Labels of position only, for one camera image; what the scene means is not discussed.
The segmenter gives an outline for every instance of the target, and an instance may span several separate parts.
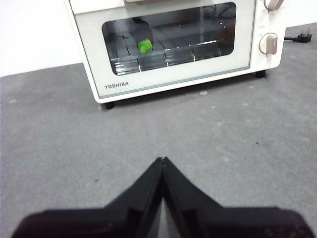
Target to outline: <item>power cord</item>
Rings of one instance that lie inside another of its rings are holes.
[[[294,42],[300,42],[300,43],[308,43],[312,41],[312,35],[310,34],[310,29],[307,28],[302,31],[300,35],[297,37],[285,37],[285,41],[294,41]]]

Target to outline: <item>green object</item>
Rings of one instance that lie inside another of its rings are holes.
[[[144,41],[141,41],[138,44],[138,49],[141,52],[141,54],[146,54],[152,49],[153,45],[149,39],[146,39]]]

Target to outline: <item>oven knob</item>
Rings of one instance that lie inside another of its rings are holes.
[[[274,33],[268,33],[260,41],[259,49],[263,54],[276,54],[278,36]]]
[[[275,11],[278,10],[284,0],[264,0],[264,5],[269,11]]]

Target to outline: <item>toshiba logo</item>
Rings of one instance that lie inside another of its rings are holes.
[[[114,84],[105,85],[105,88],[110,89],[110,88],[116,88],[116,87],[123,87],[123,86],[127,86],[127,85],[129,85],[128,82],[114,83]]]

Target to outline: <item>oven door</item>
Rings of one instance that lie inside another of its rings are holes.
[[[156,0],[75,20],[104,99],[249,69],[254,12],[255,0]]]

